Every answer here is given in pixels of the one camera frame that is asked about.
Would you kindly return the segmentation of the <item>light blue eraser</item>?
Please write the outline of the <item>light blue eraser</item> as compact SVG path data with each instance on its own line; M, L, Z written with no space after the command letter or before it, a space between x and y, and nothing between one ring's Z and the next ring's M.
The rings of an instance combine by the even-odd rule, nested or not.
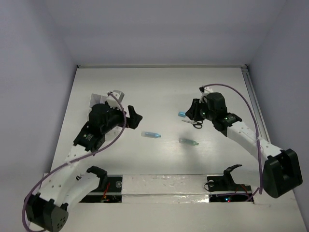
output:
M179 113L178 113L178 116L180 116L180 117L186 117L185 112L179 112Z

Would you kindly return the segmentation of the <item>blue highlighter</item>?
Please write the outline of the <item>blue highlighter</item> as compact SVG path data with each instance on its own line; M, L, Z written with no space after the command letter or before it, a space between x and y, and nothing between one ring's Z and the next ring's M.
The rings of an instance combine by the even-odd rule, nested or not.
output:
M142 131L141 132L142 137L147 137L147 138L161 138L161 134L156 133L156 132L149 132L149 131Z

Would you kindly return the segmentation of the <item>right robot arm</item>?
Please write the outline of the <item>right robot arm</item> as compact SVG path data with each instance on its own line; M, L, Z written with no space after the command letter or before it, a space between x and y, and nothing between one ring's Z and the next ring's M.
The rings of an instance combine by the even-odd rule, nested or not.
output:
M225 169L222 184L226 189L246 184L257 186L270 197L278 198L303 183L297 153L269 143L239 116L228 112L221 93L203 93L199 99L193 99L185 115L193 121L210 121L217 131L258 161L256 171L242 169L240 164Z

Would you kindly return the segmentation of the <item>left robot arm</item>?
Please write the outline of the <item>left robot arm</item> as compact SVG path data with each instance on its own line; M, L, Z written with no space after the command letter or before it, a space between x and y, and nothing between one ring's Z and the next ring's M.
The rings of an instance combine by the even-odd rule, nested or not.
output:
M131 105L128 112L121 105L113 107L108 102L93 105L64 163L44 176L25 197L22 223L26 231L31 230L28 222L43 231L60 231L68 220L69 211L87 194L105 189L107 171L86 164L84 160L105 150L106 133L115 127L134 130L142 118Z

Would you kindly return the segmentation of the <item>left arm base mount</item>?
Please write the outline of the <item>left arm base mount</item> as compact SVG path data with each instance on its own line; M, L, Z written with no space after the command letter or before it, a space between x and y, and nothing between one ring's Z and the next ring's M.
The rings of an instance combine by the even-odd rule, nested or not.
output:
M107 171L97 166L88 168L88 173L99 177L96 189L87 194L80 203L121 203L122 202L122 175L108 175Z

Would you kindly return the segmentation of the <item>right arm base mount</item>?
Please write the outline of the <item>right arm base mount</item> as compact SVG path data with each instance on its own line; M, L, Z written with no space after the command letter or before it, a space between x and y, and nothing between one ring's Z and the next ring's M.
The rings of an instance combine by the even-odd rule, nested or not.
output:
M203 188L209 193L210 203L245 202L253 195L250 186L236 184L232 178L231 172L241 166L236 164L226 168L221 175L207 176Z

